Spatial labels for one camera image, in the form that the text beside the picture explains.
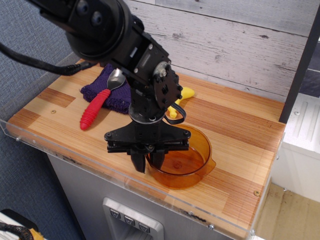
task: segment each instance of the button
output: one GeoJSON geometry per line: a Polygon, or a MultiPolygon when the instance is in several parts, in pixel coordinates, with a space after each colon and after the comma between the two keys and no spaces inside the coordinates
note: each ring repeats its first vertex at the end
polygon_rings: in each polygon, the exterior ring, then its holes
{"type": "Polygon", "coordinates": [[[139,222],[139,228],[141,231],[149,234],[150,233],[150,228],[144,224],[142,224],[141,222],[139,222]]]}
{"type": "Polygon", "coordinates": [[[121,217],[120,217],[120,213],[117,212],[117,211],[115,211],[115,210],[113,210],[113,209],[111,209],[111,208],[110,208],[110,213],[111,213],[111,215],[112,215],[113,217],[115,217],[116,219],[120,219],[120,218],[121,218],[121,217]]]}
{"type": "Polygon", "coordinates": [[[135,226],[136,225],[135,220],[133,220],[132,218],[130,218],[128,216],[124,216],[124,221],[127,224],[131,225],[131,226],[135,226]]]}

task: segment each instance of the metal spoon head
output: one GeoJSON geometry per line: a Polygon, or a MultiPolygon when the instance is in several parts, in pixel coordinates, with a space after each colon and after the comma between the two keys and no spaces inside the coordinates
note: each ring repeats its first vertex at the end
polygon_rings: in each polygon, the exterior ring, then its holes
{"type": "Polygon", "coordinates": [[[126,77],[122,74],[122,71],[116,68],[112,71],[107,80],[107,88],[109,90],[119,88],[122,84],[124,84],[125,80],[126,77]]]}

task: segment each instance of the button panel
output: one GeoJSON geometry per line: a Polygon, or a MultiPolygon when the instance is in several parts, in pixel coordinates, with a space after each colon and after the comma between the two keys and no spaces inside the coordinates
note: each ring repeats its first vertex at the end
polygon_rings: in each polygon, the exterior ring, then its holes
{"type": "Polygon", "coordinates": [[[103,199],[103,209],[114,239],[122,238],[124,231],[137,233],[137,236],[145,236],[145,239],[165,239],[164,226],[147,215],[108,197],[103,199]]]}

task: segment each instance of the yellow banana toy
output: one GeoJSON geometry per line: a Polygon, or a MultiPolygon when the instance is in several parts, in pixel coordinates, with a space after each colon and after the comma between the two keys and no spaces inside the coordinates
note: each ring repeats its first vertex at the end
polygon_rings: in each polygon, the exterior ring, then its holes
{"type": "MultiPolygon", "coordinates": [[[[184,87],[181,91],[181,95],[182,95],[182,98],[181,99],[178,99],[177,101],[175,101],[176,104],[180,104],[180,102],[183,100],[183,99],[188,99],[188,98],[191,98],[195,95],[195,91],[193,91],[191,88],[189,87],[184,87]]],[[[168,110],[170,112],[170,117],[175,119],[177,117],[177,110],[175,110],[172,106],[168,107],[168,110]]]]}

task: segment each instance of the robotic arm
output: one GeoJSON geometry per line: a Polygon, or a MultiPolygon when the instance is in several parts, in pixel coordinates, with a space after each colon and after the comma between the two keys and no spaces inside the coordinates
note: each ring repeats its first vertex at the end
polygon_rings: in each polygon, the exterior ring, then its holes
{"type": "Polygon", "coordinates": [[[105,134],[109,153],[131,155],[135,169],[144,173],[145,156],[160,168],[169,151],[188,150],[191,133],[163,122],[167,108],[182,97],[169,54],[144,32],[122,0],[28,1],[65,30],[80,58],[102,66],[110,63],[126,76],[132,122],[105,134]]]}

